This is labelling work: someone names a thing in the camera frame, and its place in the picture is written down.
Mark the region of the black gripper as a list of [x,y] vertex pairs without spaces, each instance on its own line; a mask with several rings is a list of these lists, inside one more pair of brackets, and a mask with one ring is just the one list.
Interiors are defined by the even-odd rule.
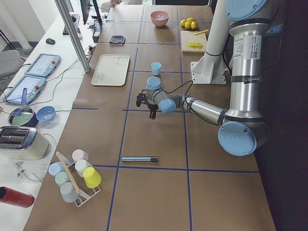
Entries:
[[149,118],[152,120],[155,120],[156,118],[156,111],[158,110],[158,106],[156,104],[147,104],[148,108],[150,109],[150,115]]

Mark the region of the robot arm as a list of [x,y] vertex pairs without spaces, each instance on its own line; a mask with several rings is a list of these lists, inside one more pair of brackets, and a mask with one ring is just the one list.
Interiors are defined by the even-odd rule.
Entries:
[[157,77],[146,82],[146,90],[136,104],[146,104],[150,118],[157,110],[164,114],[176,108],[218,125],[221,147],[235,156],[251,154],[267,139],[262,114],[258,111],[258,93],[262,81],[262,40],[283,28],[285,0],[219,0],[203,57],[191,64],[194,84],[222,84],[223,50],[233,36],[230,107],[225,110],[185,93],[168,93]]

